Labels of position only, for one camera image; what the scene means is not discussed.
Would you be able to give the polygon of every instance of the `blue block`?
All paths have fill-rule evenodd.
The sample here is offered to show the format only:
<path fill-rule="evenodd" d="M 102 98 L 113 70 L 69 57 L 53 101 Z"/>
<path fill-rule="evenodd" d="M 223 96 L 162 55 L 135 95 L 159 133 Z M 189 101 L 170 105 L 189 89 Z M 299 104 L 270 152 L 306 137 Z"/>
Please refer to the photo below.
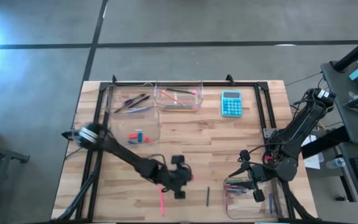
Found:
<path fill-rule="evenodd" d="M 353 81 L 355 80 L 356 78 L 358 78 L 358 69 L 356 69 L 354 72 L 352 72 L 350 75 L 349 75 L 349 78 Z"/>
<path fill-rule="evenodd" d="M 143 139 L 143 134 L 137 133 L 137 142 L 142 142 L 142 139 Z"/>

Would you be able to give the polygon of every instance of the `blue calculator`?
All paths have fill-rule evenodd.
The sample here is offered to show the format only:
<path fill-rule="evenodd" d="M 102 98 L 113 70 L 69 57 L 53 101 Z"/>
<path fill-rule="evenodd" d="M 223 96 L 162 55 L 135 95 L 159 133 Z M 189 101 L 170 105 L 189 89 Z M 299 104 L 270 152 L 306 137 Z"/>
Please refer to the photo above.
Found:
<path fill-rule="evenodd" d="M 222 115 L 228 117 L 242 116 L 242 100 L 239 91 L 222 92 Z"/>

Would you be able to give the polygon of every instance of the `black clamp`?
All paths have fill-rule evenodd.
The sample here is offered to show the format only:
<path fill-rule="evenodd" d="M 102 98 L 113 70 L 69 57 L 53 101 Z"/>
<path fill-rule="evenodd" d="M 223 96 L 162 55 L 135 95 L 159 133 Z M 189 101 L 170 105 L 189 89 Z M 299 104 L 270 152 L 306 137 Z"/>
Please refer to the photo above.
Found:
<path fill-rule="evenodd" d="M 235 86 L 236 85 L 236 83 L 233 80 L 233 77 L 230 74 L 227 75 L 226 81 L 230 81 L 230 86 Z"/>

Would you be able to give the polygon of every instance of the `table leg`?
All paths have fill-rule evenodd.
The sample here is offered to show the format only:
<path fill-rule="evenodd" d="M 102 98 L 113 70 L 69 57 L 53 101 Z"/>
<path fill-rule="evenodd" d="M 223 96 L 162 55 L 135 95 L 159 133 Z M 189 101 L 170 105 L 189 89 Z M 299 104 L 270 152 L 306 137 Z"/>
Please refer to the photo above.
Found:
<path fill-rule="evenodd" d="M 334 129 L 326 135 L 302 147 L 302 156 L 304 159 L 317 155 L 330 147 L 334 147 L 341 142 L 350 141 L 345 126 Z"/>

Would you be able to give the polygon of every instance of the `white paper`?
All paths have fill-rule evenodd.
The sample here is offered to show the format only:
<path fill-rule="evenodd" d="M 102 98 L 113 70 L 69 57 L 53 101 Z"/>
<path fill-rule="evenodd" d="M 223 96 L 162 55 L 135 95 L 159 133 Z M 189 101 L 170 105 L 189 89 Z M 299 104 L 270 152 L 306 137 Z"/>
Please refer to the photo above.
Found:
<path fill-rule="evenodd" d="M 302 146 L 305 144 L 308 144 L 309 142 L 315 141 L 317 138 L 314 135 L 309 135 L 303 143 Z M 312 169 L 320 169 L 320 161 L 318 159 L 318 155 L 311 156 L 307 159 L 303 160 L 303 163 L 305 164 L 305 167 L 312 168 Z"/>

